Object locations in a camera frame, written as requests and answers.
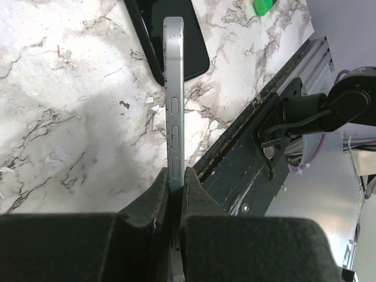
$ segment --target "smartphone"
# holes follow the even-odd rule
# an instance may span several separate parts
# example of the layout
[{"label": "smartphone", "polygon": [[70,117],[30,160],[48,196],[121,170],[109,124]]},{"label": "smartphone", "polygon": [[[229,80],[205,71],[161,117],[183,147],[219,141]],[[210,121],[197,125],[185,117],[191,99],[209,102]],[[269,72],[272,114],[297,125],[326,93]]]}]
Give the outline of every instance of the smartphone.
[{"label": "smartphone", "polygon": [[210,66],[191,0],[125,0],[152,74],[165,85],[163,73],[163,21],[168,16],[184,20],[184,81],[205,73]]},{"label": "smartphone", "polygon": [[184,22],[177,16],[164,21],[167,167],[175,192],[184,186]]}]

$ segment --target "phone side button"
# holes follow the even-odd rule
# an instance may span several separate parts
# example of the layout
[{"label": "phone side button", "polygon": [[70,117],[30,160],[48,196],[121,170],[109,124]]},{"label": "phone side button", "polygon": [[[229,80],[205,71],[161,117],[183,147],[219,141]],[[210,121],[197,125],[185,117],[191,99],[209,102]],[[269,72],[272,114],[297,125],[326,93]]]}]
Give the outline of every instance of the phone side button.
[{"label": "phone side button", "polygon": [[172,149],[174,151],[179,149],[179,128],[174,125],[171,129]]},{"label": "phone side button", "polygon": [[172,158],[172,177],[179,178],[179,157]]},{"label": "phone side button", "polygon": [[177,104],[178,104],[177,98],[172,98],[171,99],[171,113],[173,115],[176,115],[179,112],[179,107]]}]

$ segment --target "debris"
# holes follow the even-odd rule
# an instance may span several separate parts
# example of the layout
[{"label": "debris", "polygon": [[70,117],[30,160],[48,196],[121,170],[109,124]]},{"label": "debris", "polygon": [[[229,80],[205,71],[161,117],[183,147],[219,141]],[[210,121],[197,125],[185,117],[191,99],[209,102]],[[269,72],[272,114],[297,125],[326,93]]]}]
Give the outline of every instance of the debris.
[{"label": "debris", "polygon": [[120,101],[119,104],[126,107],[127,109],[129,109],[130,107],[130,105],[128,103],[125,103],[124,101]]},{"label": "debris", "polygon": [[132,59],[135,59],[137,61],[141,61],[141,60],[144,60],[144,57],[143,55],[139,52],[139,51],[133,51],[132,49],[130,50],[130,57]]},{"label": "debris", "polygon": [[83,100],[88,100],[88,99],[91,99],[91,97],[82,96],[82,97],[78,98],[78,101],[83,101]]},{"label": "debris", "polygon": [[13,173],[15,173],[14,170],[12,170],[12,169],[10,169],[10,168],[8,168],[6,166],[0,168],[0,172],[2,172],[2,173],[4,173],[4,172],[13,172]]},{"label": "debris", "polygon": [[153,97],[147,97],[147,99],[146,99],[146,103],[147,104],[151,104],[153,102],[154,102],[154,98]]},{"label": "debris", "polygon": [[120,72],[123,68],[124,68],[124,67],[121,67],[121,68],[118,69],[117,71],[114,71],[114,72],[111,72],[111,73],[106,74],[106,75],[104,76],[104,78],[105,78],[106,76],[109,76],[109,75],[113,74],[113,73]]},{"label": "debris", "polygon": [[151,110],[154,110],[155,112],[160,113],[161,111],[163,111],[163,108],[160,108],[159,105],[156,105],[154,107],[151,107]]}]

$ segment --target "white marble surface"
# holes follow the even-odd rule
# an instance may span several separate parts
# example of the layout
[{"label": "white marble surface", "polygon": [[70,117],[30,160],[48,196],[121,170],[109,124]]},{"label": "white marble surface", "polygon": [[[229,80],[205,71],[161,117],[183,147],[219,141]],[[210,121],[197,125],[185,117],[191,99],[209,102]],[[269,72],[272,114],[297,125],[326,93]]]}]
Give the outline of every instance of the white marble surface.
[{"label": "white marble surface", "polygon": [[[166,142],[163,89],[123,1],[1,4],[0,213],[125,207],[166,165]],[[211,67],[186,83],[187,165],[313,32],[305,0],[262,18],[251,0],[193,4]]]}]

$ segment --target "black smartphone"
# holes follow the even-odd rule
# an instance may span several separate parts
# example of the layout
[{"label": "black smartphone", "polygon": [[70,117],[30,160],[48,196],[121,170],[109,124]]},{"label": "black smartphone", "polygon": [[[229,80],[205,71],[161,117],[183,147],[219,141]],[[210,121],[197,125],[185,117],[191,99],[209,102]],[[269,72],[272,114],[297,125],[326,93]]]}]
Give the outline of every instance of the black smartphone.
[{"label": "black smartphone", "polygon": [[184,80],[205,73],[210,66],[199,21],[191,0],[124,0],[153,76],[162,86],[163,21],[167,16],[184,20]]}]

